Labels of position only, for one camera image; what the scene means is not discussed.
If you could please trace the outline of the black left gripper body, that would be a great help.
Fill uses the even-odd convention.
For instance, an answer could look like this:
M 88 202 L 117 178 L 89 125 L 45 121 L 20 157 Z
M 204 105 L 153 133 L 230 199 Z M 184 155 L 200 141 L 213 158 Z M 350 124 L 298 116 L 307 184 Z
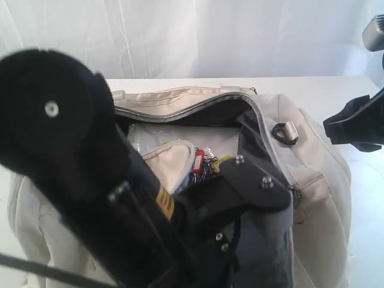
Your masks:
M 286 191 L 186 191 L 171 223 L 187 250 L 168 287 L 287 287 Z

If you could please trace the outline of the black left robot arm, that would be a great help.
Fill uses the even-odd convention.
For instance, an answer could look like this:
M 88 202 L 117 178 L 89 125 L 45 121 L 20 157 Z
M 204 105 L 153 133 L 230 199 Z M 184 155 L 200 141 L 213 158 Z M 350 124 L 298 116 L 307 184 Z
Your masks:
M 291 287 L 292 198 L 243 155 L 171 195 L 104 77 L 55 51 L 1 60 L 1 163 L 28 176 L 119 287 Z

